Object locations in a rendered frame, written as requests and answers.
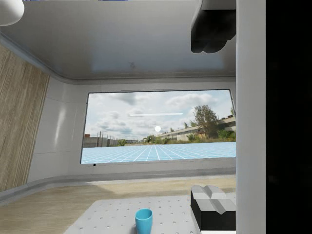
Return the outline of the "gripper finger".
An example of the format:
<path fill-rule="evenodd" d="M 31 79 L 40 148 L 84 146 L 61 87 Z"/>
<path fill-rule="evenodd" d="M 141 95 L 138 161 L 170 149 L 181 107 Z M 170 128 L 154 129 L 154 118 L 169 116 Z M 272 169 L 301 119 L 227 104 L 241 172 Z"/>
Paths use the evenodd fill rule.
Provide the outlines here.
<path fill-rule="evenodd" d="M 219 187 L 192 186 L 190 206 L 198 232 L 236 231 L 236 205 Z"/>
<path fill-rule="evenodd" d="M 235 10 L 200 10 L 191 28 L 191 51 L 216 53 L 235 35 Z"/>

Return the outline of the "blue mug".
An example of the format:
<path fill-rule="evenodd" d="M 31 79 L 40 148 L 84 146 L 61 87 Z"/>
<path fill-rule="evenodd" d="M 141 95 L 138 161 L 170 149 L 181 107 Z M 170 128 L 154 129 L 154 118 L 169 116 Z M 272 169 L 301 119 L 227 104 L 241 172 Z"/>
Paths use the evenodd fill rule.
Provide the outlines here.
<path fill-rule="evenodd" d="M 135 214 L 135 222 L 137 234 L 151 234 L 153 211 L 148 208 L 138 210 Z"/>

